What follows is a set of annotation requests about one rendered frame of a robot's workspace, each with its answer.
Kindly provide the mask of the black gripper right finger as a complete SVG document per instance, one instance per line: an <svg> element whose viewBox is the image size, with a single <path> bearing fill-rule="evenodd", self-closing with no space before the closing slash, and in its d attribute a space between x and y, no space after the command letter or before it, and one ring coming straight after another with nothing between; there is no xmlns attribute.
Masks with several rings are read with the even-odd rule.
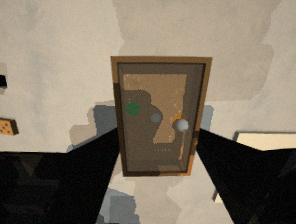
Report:
<svg viewBox="0 0 296 224"><path fill-rule="evenodd" d="M259 150L200 128L196 152L234 224L257 224L287 173L296 148Z"/></svg>

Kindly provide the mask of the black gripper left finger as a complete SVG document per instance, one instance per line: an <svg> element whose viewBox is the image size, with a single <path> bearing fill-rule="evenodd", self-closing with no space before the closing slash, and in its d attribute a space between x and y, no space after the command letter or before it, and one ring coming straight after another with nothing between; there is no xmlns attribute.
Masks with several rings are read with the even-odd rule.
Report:
<svg viewBox="0 0 296 224"><path fill-rule="evenodd" d="M117 128L67 153L0 151L0 185L55 186L75 224L96 224L119 152Z"/></svg>

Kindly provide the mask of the wooden ball-in-hole puzzle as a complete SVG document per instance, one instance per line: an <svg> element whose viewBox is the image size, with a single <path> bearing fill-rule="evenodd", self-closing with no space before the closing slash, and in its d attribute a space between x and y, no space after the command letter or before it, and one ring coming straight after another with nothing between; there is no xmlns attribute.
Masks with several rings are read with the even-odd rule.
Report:
<svg viewBox="0 0 296 224"><path fill-rule="evenodd" d="M110 59L123 177L190 176L213 57Z"/></svg>

